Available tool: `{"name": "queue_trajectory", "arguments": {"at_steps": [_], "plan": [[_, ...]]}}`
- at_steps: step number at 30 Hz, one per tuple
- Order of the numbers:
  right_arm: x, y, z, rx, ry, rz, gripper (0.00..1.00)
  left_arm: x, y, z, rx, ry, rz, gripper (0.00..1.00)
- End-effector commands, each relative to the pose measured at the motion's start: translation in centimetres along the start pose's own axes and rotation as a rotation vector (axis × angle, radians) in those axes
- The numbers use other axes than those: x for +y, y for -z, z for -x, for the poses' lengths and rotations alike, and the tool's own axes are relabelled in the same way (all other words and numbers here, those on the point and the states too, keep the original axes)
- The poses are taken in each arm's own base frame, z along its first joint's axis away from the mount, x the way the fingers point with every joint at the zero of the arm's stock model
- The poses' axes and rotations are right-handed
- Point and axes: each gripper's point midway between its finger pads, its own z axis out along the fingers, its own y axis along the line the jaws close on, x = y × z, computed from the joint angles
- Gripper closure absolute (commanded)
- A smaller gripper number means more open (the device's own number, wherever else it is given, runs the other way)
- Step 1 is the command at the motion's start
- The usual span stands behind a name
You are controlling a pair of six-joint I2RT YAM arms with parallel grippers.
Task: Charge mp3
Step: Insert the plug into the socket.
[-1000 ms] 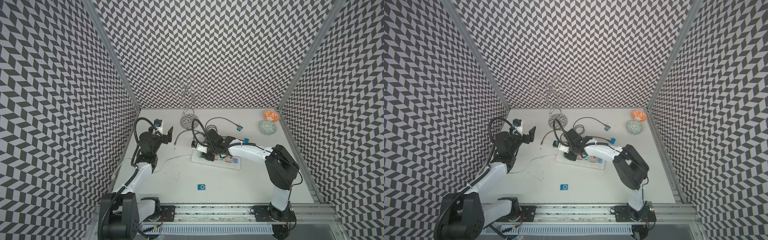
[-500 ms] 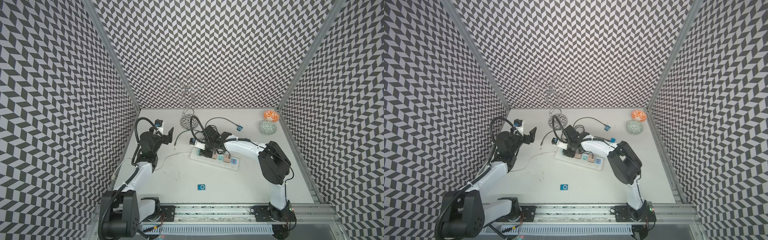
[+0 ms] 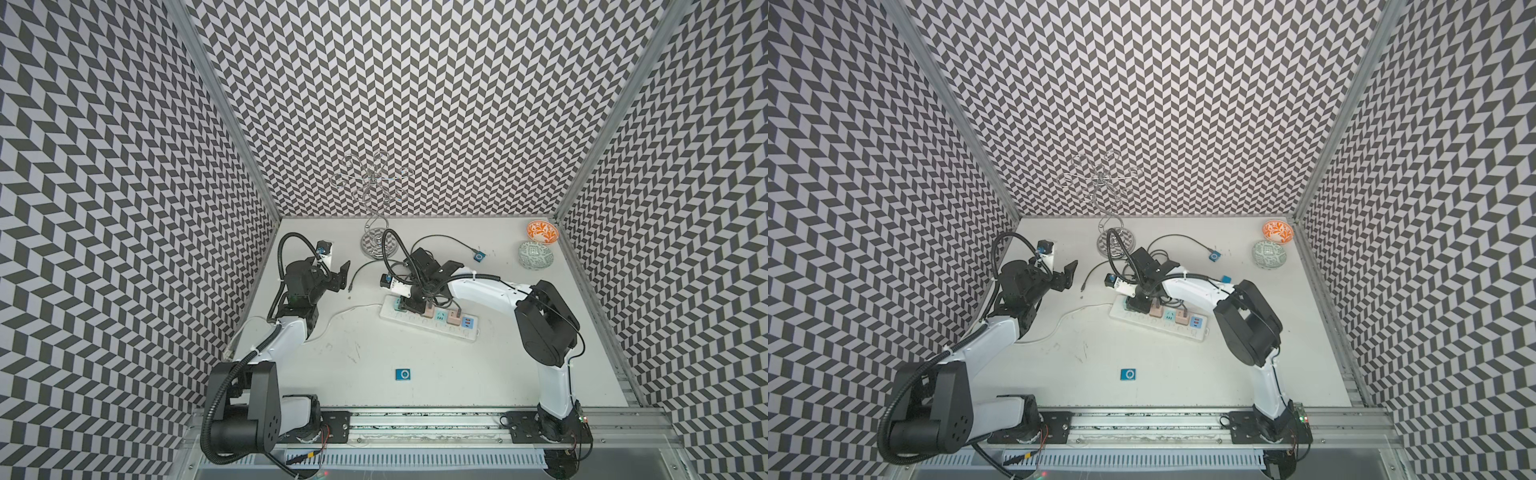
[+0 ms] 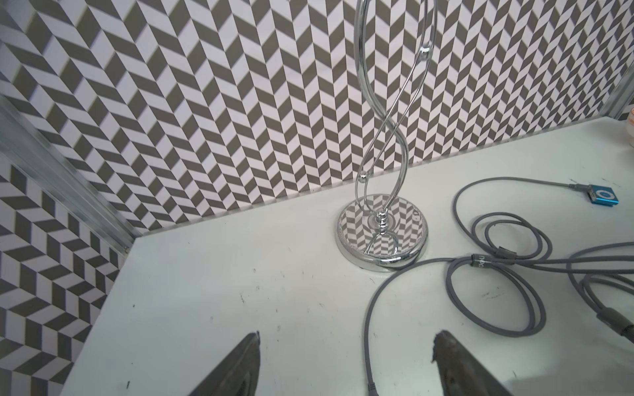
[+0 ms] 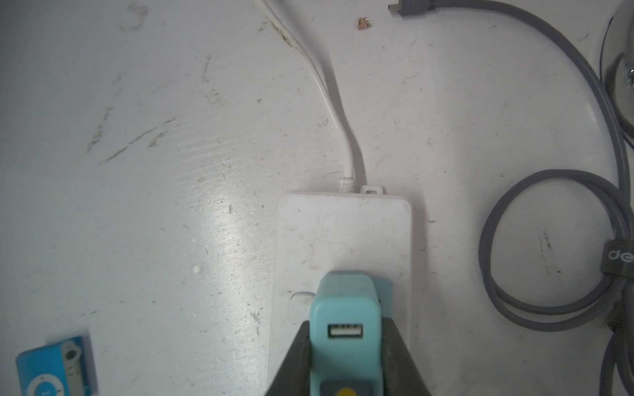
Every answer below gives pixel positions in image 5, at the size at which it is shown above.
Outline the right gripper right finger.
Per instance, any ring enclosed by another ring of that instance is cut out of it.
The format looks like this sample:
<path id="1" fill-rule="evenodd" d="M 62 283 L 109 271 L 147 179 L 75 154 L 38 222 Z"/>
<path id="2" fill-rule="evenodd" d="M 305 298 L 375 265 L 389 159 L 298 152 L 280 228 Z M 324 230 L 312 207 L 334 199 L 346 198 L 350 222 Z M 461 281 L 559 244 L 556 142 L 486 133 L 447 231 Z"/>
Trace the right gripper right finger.
<path id="1" fill-rule="evenodd" d="M 382 319 L 381 364 L 384 395 L 431 395 L 392 318 Z"/>

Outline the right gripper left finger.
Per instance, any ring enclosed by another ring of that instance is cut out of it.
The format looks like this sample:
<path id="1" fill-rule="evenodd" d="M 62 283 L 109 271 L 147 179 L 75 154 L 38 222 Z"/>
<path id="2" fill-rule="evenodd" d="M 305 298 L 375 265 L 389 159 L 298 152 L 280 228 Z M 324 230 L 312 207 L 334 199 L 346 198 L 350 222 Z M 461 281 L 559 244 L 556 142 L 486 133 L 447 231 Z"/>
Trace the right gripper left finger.
<path id="1" fill-rule="evenodd" d="M 266 396 L 310 395 L 310 322 L 305 321 L 270 384 Z"/>

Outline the teal usb charger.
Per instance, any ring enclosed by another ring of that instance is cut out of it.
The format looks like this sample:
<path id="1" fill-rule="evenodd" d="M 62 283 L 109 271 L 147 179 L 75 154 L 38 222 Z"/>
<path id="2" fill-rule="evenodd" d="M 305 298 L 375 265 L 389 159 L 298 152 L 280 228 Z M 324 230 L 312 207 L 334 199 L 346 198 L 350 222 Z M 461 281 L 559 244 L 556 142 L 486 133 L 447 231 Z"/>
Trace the teal usb charger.
<path id="1" fill-rule="evenodd" d="M 392 283 L 365 272 L 330 272 L 310 309 L 310 394 L 383 395 L 382 320 Z"/>

